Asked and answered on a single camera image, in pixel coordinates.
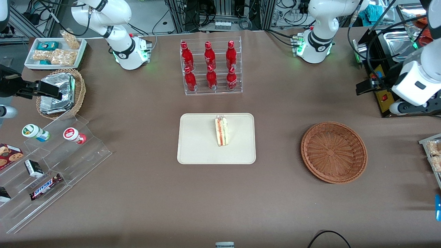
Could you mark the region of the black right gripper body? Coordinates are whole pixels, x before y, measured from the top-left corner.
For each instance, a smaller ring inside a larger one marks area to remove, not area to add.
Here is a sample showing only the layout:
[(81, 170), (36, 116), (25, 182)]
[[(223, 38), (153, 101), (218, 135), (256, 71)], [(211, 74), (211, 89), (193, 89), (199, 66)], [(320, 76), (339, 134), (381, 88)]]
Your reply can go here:
[(0, 65), (0, 97), (11, 97), (24, 88), (24, 81), (19, 72)]

